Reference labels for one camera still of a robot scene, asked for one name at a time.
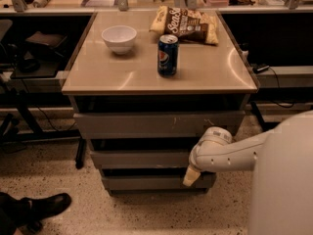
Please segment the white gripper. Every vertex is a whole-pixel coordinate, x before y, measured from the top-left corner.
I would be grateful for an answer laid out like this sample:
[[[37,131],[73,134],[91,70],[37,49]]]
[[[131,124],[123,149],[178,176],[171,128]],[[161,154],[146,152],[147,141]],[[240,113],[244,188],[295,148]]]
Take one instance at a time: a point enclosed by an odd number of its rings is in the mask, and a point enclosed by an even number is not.
[[[189,166],[187,167],[183,184],[187,187],[192,186],[201,176],[201,171],[204,171],[204,145],[203,143],[198,143],[192,149],[189,156]]]

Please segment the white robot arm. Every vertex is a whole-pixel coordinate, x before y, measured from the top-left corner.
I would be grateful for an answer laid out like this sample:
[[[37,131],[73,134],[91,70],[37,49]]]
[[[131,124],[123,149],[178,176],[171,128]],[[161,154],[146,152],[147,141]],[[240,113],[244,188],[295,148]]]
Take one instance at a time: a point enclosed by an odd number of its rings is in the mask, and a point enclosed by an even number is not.
[[[248,235],[313,235],[313,112],[234,142],[213,126],[189,156],[183,184],[202,172],[253,172]]]

